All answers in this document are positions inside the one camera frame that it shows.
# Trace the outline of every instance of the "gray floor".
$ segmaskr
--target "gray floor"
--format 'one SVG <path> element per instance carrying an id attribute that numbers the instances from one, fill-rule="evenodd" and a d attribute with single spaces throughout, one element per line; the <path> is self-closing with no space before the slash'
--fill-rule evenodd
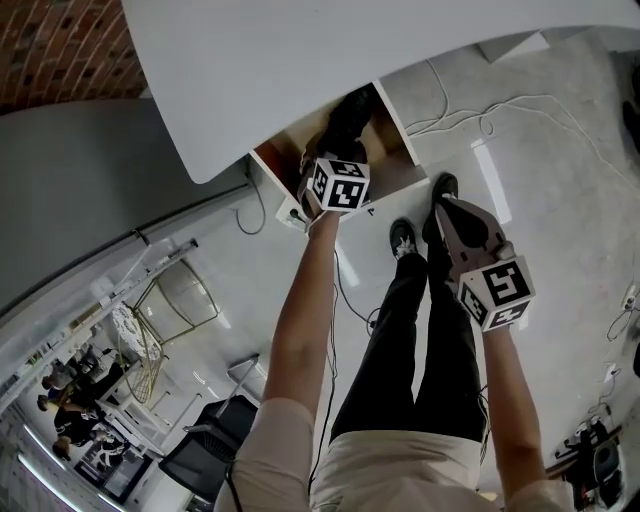
<path id="1" fill-rule="evenodd" d="M 625 342 L 624 335 L 612 343 L 606 338 L 640 259 L 636 257 L 640 192 L 629 184 L 640 182 L 638 156 L 632 152 L 620 119 L 619 91 L 626 82 L 619 78 L 619 70 L 627 64 L 613 59 L 590 33 L 506 63 L 489 65 L 474 48 L 433 62 L 449 93 L 451 110 L 482 110 L 517 94 L 555 95 L 583 125 L 602 156 L 624 175 L 601 163 L 584 139 L 542 116 L 520 111 L 496 113 L 491 119 L 495 127 L 491 137 L 470 122 L 452 133 L 414 140 L 430 176 L 442 170 L 453 172 L 460 180 L 463 198 L 492 211 L 498 201 L 501 218 L 511 217 L 505 232 L 527 257 L 538 293 L 528 325 L 521 324 L 513 333 L 538 407 L 544 454 L 550 464 L 563 439 L 589 416 L 587 410 L 598 402 L 598 396 L 610 389 L 611 383 L 601 382 L 605 362 L 614 361 L 623 368 L 609 399 L 616 423 L 638 393 L 631 370 L 635 347 Z M 424 63 L 394 75 L 385 86 L 395 99 L 398 95 L 406 98 L 405 104 L 398 102 L 405 125 L 437 116 L 444 107 L 442 93 Z M 571 123 L 550 101 L 526 104 L 546 106 L 559 120 Z M 492 165 L 499 177 L 497 184 L 491 181 Z M 259 235 L 242 234 L 235 213 L 225 210 L 176 237 L 177 242 L 197 237 L 200 249 L 190 261 L 226 319 L 226 324 L 211 322 L 169 347 L 167 373 L 184 396 L 199 390 L 207 395 L 210 387 L 224 397 L 232 388 L 226 368 L 252 353 L 268 352 L 279 309 L 305 246 L 299 232 L 274 217 L 281 194 L 266 176 L 256 175 L 267 207 L 267 223 Z M 500 188 L 506 201 L 496 196 Z M 341 227 L 338 242 L 346 260 L 342 263 L 348 262 L 353 270 L 345 291 L 362 314 L 379 306 L 394 273 L 395 260 L 387 241 L 389 225 L 399 216 L 421 225 L 429 206 L 427 192 L 419 188 L 399 194 L 373 216 L 356 216 Z M 257 201 L 242 205 L 240 216 L 247 229 L 257 227 Z M 424 368 L 428 318 L 426 298 L 418 318 L 415 385 Z M 331 418 L 368 341 L 364 323 L 342 300 L 338 302 L 336 341 L 339 377 Z M 482 367 L 480 344 L 478 349 Z M 319 422 L 324 418 L 328 392 L 327 375 Z M 384 404 L 380 407 L 383 414 Z M 497 485 L 490 448 L 481 488 L 493 490 Z"/>

